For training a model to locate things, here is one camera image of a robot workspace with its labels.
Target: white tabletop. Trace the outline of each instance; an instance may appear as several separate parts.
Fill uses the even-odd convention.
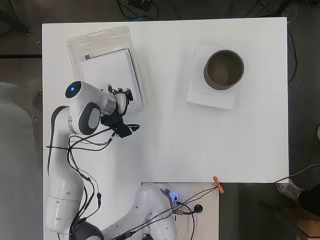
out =
[[[125,119],[141,124],[133,136],[103,152],[76,154],[105,193],[93,223],[103,228],[122,217],[141,182],[211,182],[214,175],[223,182],[272,182],[288,174],[285,18],[43,25],[44,146],[51,114],[67,103],[64,92],[74,81],[67,41],[122,25],[130,29],[145,111]],[[232,110],[186,103],[198,43],[232,48],[244,58]],[[46,159],[44,149],[44,199]]]

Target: gray floor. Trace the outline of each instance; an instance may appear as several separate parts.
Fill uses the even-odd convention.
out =
[[[160,8],[160,20],[177,19],[168,0],[155,0]],[[231,1],[173,0],[181,19],[223,18]],[[234,8],[232,17],[243,17],[253,6],[253,0],[243,0]],[[279,0],[268,5],[275,10]],[[41,24],[48,22],[102,22],[124,21],[114,0],[12,0],[20,20],[32,31],[30,36],[12,32],[0,37],[0,54],[41,54]],[[298,70],[289,91],[289,143],[290,173],[295,173],[313,163],[320,162],[320,145],[316,128],[320,124],[320,6],[295,4],[296,18],[288,24],[294,37],[298,57]],[[261,8],[253,11],[256,16]],[[155,16],[155,8],[150,16]],[[285,14],[288,20],[295,15],[294,8]],[[293,73],[294,60],[288,40],[289,76]],[[17,102],[24,107],[35,122],[36,143],[41,158],[41,59],[0,59],[1,81],[20,86]],[[309,170],[294,178],[301,187],[310,189],[320,183],[320,169]],[[282,197],[273,184],[225,184],[226,193],[220,202],[220,239],[296,239],[269,212],[261,209],[261,199],[272,204],[292,206]]]

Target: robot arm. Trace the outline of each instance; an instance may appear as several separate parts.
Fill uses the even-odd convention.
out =
[[[111,86],[107,92],[85,83],[74,82],[66,90],[69,107],[58,107],[51,119],[48,174],[49,192],[46,205],[46,225],[60,234],[68,234],[73,218],[79,211],[83,193],[83,181],[67,161],[68,141],[71,134],[91,135],[104,121],[120,135],[131,134],[122,121],[130,91],[113,93]]]
[[[122,234],[137,227],[137,225],[151,219],[151,222],[155,222],[161,218],[165,218],[150,225],[150,235],[154,240],[175,240],[176,229],[174,219],[173,216],[168,217],[172,211],[170,210],[159,215],[171,208],[171,197],[166,195],[165,192],[166,190],[162,190],[154,184],[143,184],[137,191],[134,203],[128,214],[102,231],[104,239],[127,239],[127,237]],[[142,230],[139,230],[128,239],[141,240],[142,237],[143,232]]]
[[[50,145],[55,148],[49,149],[51,161],[48,161],[49,192],[46,225],[58,234],[68,235],[72,221],[79,211],[84,188],[79,173],[72,169],[67,161],[66,149],[70,135],[91,135],[100,122],[112,128],[120,137],[131,135],[136,129],[127,127],[122,119],[129,101],[132,101],[130,90],[115,91],[109,86],[107,92],[103,92],[87,83],[74,82],[67,88],[65,95],[69,99],[69,107],[57,108],[51,119]],[[137,192],[129,213],[105,229],[103,234],[98,228],[83,222],[75,228],[73,237],[76,240],[85,240],[92,236],[99,236],[94,239],[101,240],[123,240],[128,237],[130,240],[140,240],[143,236],[142,230],[132,236],[121,234],[148,221],[170,206],[170,199],[158,187],[145,184]],[[168,211],[158,218],[165,218],[170,213]],[[172,216],[153,223],[148,228],[154,240],[174,240],[176,237]]]

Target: plastic container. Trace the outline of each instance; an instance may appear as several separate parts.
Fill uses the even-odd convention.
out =
[[[87,34],[84,36],[80,36],[77,38],[70,39],[68,41],[68,49],[70,54],[70,59],[72,63],[72,68],[76,81],[86,81],[84,77],[84,73],[82,72],[81,64],[84,61],[97,58],[99,56],[105,56],[106,54],[118,52],[121,50],[126,50],[129,52],[129,58],[131,58],[131,62],[134,69],[134,75],[137,82],[137,88],[140,95],[141,106],[135,107],[135,111],[137,109],[142,108],[143,102],[143,89],[141,78],[139,75],[139,71],[137,68],[137,63],[134,57],[134,49],[130,36],[130,32],[128,27],[122,26],[112,29],[107,29],[100,32],[95,32],[91,34]]]

